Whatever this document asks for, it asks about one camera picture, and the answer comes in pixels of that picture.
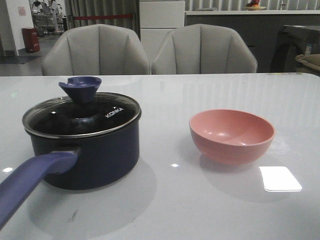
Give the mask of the right grey chair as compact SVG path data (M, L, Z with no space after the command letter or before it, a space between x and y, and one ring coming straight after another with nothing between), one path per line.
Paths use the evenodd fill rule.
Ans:
M193 24L166 34L151 64L154 75L256 73L258 62L228 27Z

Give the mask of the left grey chair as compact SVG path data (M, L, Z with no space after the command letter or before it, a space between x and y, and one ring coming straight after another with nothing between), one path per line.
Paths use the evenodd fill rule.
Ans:
M94 24L63 33L41 65L44 76L148 75L150 62L129 28Z

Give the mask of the white drawer cabinet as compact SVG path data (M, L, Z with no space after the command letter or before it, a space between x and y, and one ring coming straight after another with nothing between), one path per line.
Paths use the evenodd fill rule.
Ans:
M165 35L185 24L184 0L141 0L139 2L140 41L149 61L153 61Z

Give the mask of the fruit plate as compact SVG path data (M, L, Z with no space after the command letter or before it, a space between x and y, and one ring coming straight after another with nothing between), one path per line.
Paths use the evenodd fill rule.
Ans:
M260 0L251 0L245 5L244 9L248 11L260 11L265 10L266 7L260 5Z

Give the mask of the dark glossy appliance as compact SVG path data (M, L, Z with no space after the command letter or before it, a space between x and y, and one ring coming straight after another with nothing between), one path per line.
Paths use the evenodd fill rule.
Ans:
M296 56L319 52L320 27L318 25L283 25L277 34L270 72L295 72L299 67Z

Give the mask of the dark blue pot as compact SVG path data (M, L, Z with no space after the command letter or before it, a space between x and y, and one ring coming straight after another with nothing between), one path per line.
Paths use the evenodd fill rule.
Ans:
M1 226L41 181L65 190L95 189L129 173L140 155L139 120L115 132L86 138L28 134L34 157L18 166L0 185Z

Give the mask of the grey chair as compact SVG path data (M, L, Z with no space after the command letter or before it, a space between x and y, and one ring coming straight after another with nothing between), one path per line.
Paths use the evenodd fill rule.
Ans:
M228 27L193 24L166 34L151 64L154 75L256 73L258 62Z
M129 28L94 24L63 33L41 65L44 76L148 75L150 62Z

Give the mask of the beige cushion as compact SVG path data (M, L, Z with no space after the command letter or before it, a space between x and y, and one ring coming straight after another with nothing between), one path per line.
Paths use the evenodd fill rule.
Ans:
M295 60L298 62L297 73L307 73L320 76L320 54L297 55Z

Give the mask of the pink bowl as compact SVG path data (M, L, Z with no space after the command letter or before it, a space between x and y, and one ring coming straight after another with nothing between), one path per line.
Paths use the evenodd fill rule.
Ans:
M256 161L270 147L275 129L267 120L239 110L212 109L189 120L192 140L207 158L226 165Z

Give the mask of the glass pot lid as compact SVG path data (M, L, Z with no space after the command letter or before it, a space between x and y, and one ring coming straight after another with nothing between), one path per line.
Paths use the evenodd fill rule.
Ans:
M139 103L126 95L101 92L96 76L69 77L59 82L65 96L41 102L25 112L24 129L50 139L96 137L127 127L141 117Z

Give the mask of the dark grey counter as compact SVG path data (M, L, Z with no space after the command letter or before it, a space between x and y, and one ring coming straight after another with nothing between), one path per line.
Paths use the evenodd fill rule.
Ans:
M185 25L207 24L234 29L257 60L259 73L271 73L278 32L283 25L320 26L318 10L188 11Z

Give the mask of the red bin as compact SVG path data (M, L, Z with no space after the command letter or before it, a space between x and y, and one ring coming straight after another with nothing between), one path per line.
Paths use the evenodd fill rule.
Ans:
M40 51L37 29L34 27L25 27L21 29L25 51L35 53Z

